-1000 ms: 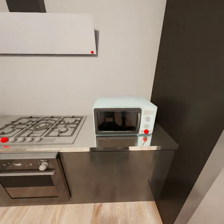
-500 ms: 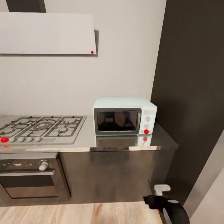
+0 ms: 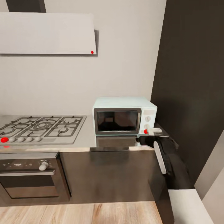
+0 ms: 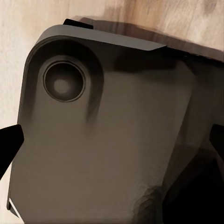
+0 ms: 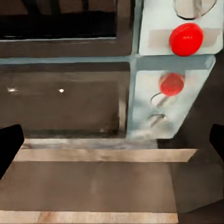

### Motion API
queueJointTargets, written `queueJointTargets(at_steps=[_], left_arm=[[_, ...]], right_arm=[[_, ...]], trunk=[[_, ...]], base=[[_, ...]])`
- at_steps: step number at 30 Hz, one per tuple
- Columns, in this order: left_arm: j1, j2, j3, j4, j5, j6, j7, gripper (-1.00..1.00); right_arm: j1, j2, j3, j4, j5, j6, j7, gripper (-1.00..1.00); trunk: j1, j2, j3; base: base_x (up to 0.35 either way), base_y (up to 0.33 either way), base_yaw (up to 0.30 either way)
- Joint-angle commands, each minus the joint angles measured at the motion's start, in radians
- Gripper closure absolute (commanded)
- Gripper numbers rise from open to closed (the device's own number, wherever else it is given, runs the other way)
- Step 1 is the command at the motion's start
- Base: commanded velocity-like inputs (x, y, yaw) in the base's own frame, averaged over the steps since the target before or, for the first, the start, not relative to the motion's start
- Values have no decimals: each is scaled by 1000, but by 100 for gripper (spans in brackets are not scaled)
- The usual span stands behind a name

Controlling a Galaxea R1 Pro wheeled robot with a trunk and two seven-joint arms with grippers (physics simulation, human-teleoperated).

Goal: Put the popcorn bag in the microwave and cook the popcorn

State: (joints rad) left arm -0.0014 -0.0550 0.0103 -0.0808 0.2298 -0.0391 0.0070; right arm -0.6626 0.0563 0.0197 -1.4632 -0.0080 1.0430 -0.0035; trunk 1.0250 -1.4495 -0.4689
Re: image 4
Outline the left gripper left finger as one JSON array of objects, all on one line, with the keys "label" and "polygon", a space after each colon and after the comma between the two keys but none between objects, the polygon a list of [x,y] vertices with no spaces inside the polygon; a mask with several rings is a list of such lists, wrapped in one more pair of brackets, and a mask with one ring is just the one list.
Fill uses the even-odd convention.
[{"label": "left gripper left finger", "polygon": [[0,180],[24,142],[21,125],[0,129]]}]

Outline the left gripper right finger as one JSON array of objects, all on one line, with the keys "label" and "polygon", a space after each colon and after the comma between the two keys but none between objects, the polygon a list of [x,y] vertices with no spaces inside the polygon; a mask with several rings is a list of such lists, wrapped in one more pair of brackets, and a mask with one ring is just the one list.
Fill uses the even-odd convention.
[{"label": "left gripper right finger", "polygon": [[213,124],[209,141],[224,162],[224,126]]}]

